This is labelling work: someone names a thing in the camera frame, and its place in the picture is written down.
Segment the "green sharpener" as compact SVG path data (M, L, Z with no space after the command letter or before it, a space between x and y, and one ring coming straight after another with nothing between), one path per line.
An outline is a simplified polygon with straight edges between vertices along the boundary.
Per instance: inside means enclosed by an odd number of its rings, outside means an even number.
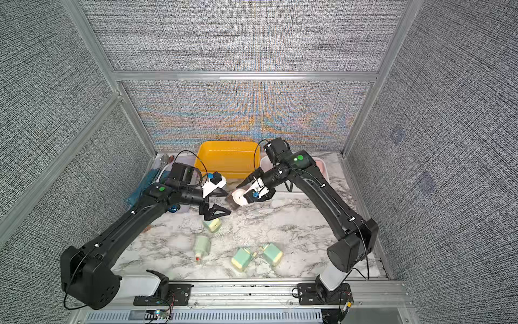
M263 246L263 257L267 263L273 267L277 266L283 257L283 251L273 243Z
M254 251L250 250L249 248L241 247L231 258L231 264L238 271L245 271L255 256L256 253Z
M198 235L195 237L193 251L195 260L201 261L210 254L211 241L208 236Z
M215 233L221 227L222 221L219 218L217 218L210 221L203 221L203 225L210 233Z

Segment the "pink sharpener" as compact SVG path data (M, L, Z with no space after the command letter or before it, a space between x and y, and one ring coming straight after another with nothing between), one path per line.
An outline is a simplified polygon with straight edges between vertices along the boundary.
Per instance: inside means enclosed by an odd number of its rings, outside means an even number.
M232 206L232 209L239 209L241 207L249 205L249 202L245 197L246 193L247 191L244 189L237 189L231 194L230 205Z

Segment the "white plastic tray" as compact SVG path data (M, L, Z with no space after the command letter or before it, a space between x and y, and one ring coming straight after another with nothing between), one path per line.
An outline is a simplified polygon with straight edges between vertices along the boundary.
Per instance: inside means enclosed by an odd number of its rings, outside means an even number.
M314 160L315 160L319 170L321 171L322 175L324 176L325 180L327 182L329 182L329 174L327 172L325 162L318 157L315 157ZM264 171L268 171L273 168L272 163L270 162L269 158L266 155L261 158L260 167ZM303 196L303 194L304 194L297 186L293 186L292 191L288 191L288 189L286 188L286 185L284 185L284 184L280 184L279 186L277 186L275 188L275 190L279 195L282 194L282 195L285 195L286 197Z

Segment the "yellow plastic tray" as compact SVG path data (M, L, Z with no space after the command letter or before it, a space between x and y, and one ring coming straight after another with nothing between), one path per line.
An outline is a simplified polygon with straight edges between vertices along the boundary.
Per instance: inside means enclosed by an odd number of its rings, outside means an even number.
M218 172L227 179L244 179L260 166L258 144L246 141L207 141L201 144L195 167L202 174Z

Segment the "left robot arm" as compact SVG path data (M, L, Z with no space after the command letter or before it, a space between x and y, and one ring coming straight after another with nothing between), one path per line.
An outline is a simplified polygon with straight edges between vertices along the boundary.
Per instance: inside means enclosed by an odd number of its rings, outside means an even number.
M104 232L80 248L68 247L60 259L65 296L72 296L94 310L107 306L126 283L111 268L140 233L168 211L194 205L206 221L229 215L229 209L209 200L211 194L227 195L223 189L226 178L216 171L202 176L202 183L194 185L191 179L196 170L184 163L172 163L165 180L144 189L136 204Z

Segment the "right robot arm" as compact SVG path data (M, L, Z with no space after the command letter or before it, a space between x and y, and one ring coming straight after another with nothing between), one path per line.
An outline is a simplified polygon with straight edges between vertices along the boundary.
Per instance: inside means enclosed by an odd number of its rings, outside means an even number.
M256 168L237 186L231 201L242 207L272 199L282 184L299 188L322 214L337 240L326 250L330 265L316 277L312 292L321 303L344 301L341 285L357 263L368 261L376 244L378 224L364 219L337 194L306 151L292 152L282 138L267 141L264 151L272 168Z

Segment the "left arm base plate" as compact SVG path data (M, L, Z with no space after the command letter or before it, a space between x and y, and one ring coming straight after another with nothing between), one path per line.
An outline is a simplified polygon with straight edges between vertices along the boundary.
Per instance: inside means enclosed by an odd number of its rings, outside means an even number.
M151 296L136 296L134 306L187 306L192 285L188 283L169 283L159 286Z

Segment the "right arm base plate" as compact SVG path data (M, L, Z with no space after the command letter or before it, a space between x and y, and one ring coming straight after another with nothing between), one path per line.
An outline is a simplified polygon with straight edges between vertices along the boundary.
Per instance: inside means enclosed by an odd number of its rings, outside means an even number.
M351 306L354 303L351 287L345 282L334 290L328 290L322 283L299 283L297 293L299 304L303 306Z

